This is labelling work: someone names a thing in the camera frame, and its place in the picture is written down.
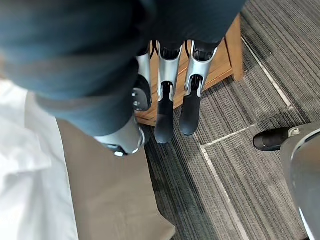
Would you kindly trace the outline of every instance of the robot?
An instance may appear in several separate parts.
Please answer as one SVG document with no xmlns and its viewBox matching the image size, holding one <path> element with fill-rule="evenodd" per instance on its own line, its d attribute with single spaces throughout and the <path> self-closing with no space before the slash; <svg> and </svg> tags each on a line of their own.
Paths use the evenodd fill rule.
<svg viewBox="0 0 320 240">
<path fill-rule="evenodd" d="M 191 53 L 188 53 L 189 63 L 184 83 L 185 96 L 179 122 L 180 131 L 186 136 L 192 135 L 197 130 L 201 93 L 219 44 L 220 42 L 192 41 Z M 174 96 L 183 45 L 165 45 L 156 41 L 153 47 L 159 58 L 155 138 L 159 144 L 167 144 L 174 135 Z M 132 104 L 135 111 L 147 111 L 152 103 L 149 44 L 139 52 L 136 59 L 139 70 L 138 79 L 132 89 Z M 119 131 L 107 136 L 98 136 L 95 139 L 112 150 L 116 156 L 122 157 L 136 153 L 146 143 L 147 138 L 133 115 Z"/>
</svg>

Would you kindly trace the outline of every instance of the dark blue fabric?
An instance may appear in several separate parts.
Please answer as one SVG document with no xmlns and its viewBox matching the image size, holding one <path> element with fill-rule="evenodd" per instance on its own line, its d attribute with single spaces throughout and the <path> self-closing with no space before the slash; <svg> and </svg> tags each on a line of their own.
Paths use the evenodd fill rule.
<svg viewBox="0 0 320 240">
<path fill-rule="evenodd" d="M 135 56 L 146 42 L 218 42 L 244 2 L 1 0 L 4 75 L 34 91 L 49 113 L 108 135 L 133 114 Z"/>
</svg>

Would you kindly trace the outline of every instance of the white cloth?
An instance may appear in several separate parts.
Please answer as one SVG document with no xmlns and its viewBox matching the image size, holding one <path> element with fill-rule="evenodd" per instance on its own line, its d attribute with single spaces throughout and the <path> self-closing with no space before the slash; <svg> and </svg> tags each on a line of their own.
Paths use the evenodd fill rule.
<svg viewBox="0 0 320 240">
<path fill-rule="evenodd" d="M 79 239 L 56 119 L 9 81 L 0 81 L 0 239 Z"/>
</svg>

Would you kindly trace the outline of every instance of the wooden furniture base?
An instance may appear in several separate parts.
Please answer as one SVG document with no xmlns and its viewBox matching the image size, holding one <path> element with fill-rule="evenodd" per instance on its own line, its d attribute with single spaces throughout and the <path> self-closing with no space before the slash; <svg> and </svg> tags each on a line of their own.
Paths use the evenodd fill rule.
<svg viewBox="0 0 320 240">
<path fill-rule="evenodd" d="M 187 74 L 188 62 L 189 59 L 185 52 L 185 48 L 183 47 L 180 58 L 176 91 L 174 96 L 174 108 L 179 107 L 184 100 L 184 84 Z M 136 116 L 139 123 L 155 126 L 157 120 L 158 107 L 158 56 L 156 55 L 156 53 L 150 61 L 150 66 L 152 81 L 152 106 L 148 111 L 137 112 Z M 221 44 L 218 47 L 218 50 L 212 61 L 210 72 L 203 90 L 207 90 L 208 88 L 221 82 L 229 76 L 233 76 L 233 79 L 235 81 L 239 81 L 243 78 L 243 74 L 244 71 L 240 17 L 237 16 L 229 31 L 227 32 L 225 38 L 222 40 Z"/>
</svg>

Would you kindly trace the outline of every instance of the beige mat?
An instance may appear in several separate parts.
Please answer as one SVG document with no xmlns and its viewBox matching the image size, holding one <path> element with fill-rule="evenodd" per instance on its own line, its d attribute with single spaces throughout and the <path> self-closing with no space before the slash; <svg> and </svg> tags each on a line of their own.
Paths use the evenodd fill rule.
<svg viewBox="0 0 320 240">
<path fill-rule="evenodd" d="M 118 158 L 58 121 L 80 240 L 169 240 L 175 227 L 158 211 L 144 149 Z"/>
</svg>

